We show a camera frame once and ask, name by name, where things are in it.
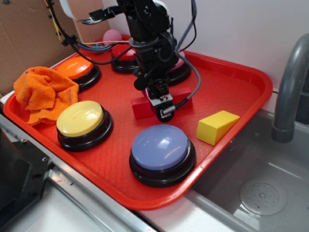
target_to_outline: yellow block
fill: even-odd
[[[208,116],[198,121],[197,138],[208,144],[216,145],[239,119],[239,116],[224,110]]]

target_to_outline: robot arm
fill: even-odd
[[[66,0],[60,2],[64,8]],[[174,112],[163,113],[173,106],[167,73],[179,58],[175,54],[177,41],[168,32],[171,27],[168,11],[160,1],[155,0],[117,0],[117,3],[118,6],[91,12],[89,18],[78,21],[95,24],[118,14],[125,14],[131,35],[129,44],[136,50],[139,65],[134,72],[137,77],[134,87],[142,90],[149,98],[160,121],[170,121]]]

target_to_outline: faucet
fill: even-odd
[[[279,88],[272,122],[273,140],[292,141],[295,121],[309,124],[309,34],[295,44]]]

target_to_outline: orange tray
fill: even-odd
[[[88,52],[86,55],[98,61],[111,59],[110,51],[101,54]],[[157,209],[176,201],[189,190],[272,93],[271,80],[259,70],[191,52],[186,52],[186,55],[199,71],[202,85],[193,97],[193,107],[176,111],[169,124],[183,130],[192,141],[197,151],[197,165],[185,180],[171,187],[145,186],[130,170],[130,149],[135,136],[160,123],[155,116],[134,117],[131,100],[143,95],[134,88],[136,77],[132,74],[114,72],[110,65],[101,66],[101,80],[79,94],[79,101],[97,101],[114,120],[114,129],[108,139],[85,152],[63,149],[57,140],[55,125],[27,125],[29,112],[16,101],[14,94],[5,103],[4,113],[123,206],[133,210]],[[170,89],[189,87],[193,90],[196,85],[197,78],[191,72],[185,81]],[[216,146],[198,140],[197,122],[221,110],[240,116],[240,120]]]

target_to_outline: pink sphere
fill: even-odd
[[[103,42],[104,41],[122,41],[122,36],[119,31],[110,29],[103,35]]]

